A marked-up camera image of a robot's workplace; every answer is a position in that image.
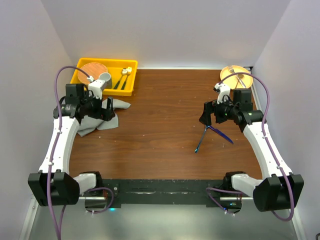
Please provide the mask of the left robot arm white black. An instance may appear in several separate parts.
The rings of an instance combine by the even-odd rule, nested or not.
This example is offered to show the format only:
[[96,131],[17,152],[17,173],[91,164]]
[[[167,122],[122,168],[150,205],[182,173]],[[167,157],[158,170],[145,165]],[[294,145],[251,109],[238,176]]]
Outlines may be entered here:
[[59,99],[60,106],[53,110],[53,132],[50,144],[37,173],[28,177],[28,185],[40,206],[74,205],[81,194],[99,196],[104,190],[102,177],[97,171],[83,172],[71,177],[70,155],[82,119],[110,121],[115,117],[113,98],[103,106],[103,90],[107,83],[95,80],[88,86],[83,83],[67,84],[66,95]]

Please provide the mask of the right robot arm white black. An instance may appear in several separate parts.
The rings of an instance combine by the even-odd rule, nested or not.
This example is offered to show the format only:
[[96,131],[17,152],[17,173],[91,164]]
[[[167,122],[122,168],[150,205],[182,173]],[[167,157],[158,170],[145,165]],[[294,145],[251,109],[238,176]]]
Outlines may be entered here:
[[221,91],[218,98],[207,101],[199,121],[223,138],[228,137],[212,126],[233,121],[250,143],[260,166],[262,178],[255,179],[243,171],[228,172],[223,178],[223,192],[230,197],[243,193],[253,198],[260,212],[293,209],[297,206],[304,180],[287,166],[269,133],[261,110],[253,109],[252,91],[235,89],[232,96]]

